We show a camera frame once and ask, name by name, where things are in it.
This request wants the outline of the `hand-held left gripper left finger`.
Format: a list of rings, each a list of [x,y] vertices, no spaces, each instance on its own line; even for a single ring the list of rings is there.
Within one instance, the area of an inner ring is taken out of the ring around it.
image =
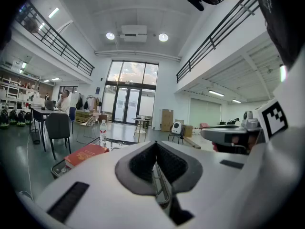
[[[64,223],[70,228],[175,228],[155,197],[130,192],[116,177],[115,165],[119,159],[144,145],[135,144],[91,157],[50,183],[36,198],[36,204],[48,211],[75,182],[82,182],[89,187]]]

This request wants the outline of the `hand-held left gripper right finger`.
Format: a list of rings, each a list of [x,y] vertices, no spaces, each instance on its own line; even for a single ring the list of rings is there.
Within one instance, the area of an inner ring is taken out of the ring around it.
[[[156,216],[158,229],[296,229],[302,227],[304,129],[290,128],[248,156],[174,146],[201,162],[192,190]]]

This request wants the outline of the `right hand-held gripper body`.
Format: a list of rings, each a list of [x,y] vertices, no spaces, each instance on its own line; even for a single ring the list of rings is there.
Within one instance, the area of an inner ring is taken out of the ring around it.
[[[274,90],[274,98],[254,112],[244,114],[242,127],[262,130],[268,142],[290,127],[305,126],[305,49],[302,48],[286,79]]]

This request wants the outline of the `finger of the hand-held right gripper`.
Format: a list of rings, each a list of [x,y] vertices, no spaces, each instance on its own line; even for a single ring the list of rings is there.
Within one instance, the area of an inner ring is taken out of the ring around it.
[[[201,129],[201,136],[216,144],[231,144],[233,136],[238,136],[242,144],[247,144],[249,134],[238,125],[217,125]]]

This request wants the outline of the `person's right hand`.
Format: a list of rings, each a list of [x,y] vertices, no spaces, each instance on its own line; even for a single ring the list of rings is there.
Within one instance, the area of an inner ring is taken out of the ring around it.
[[[218,147],[218,144],[212,142],[213,150],[215,152],[221,152],[221,153],[230,153],[230,154],[242,154],[242,155],[249,155],[251,152],[251,149],[256,144],[256,136],[249,136],[247,144],[242,146],[241,141],[239,141],[238,136],[233,136],[231,140],[231,146],[220,146]]]

